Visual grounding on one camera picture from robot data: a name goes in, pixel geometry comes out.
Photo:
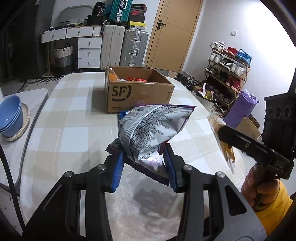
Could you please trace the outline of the yellow sleeve forearm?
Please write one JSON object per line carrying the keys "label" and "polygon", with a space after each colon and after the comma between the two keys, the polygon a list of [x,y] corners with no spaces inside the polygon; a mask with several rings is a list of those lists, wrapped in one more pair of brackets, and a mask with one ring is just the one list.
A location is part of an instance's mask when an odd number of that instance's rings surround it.
{"label": "yellow sleeve forearm", "polygon": [[290,199],[284,184],[280,181],[279,191],[273,201],[255,211],[267,235],[270,235],[280,224],[292,203],[293,200]]}

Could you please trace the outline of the person's right hand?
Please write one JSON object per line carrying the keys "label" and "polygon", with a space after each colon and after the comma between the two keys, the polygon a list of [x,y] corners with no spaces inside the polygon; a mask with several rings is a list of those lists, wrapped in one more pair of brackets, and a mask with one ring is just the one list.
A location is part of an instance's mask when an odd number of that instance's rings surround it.
{"label": "person's right hand", "polygon": [[255,209],[260,205],[270,204],[276,198],[279,189],[279,180],[269,177],[265,169],[257,163],[247,174],[241,194]]}

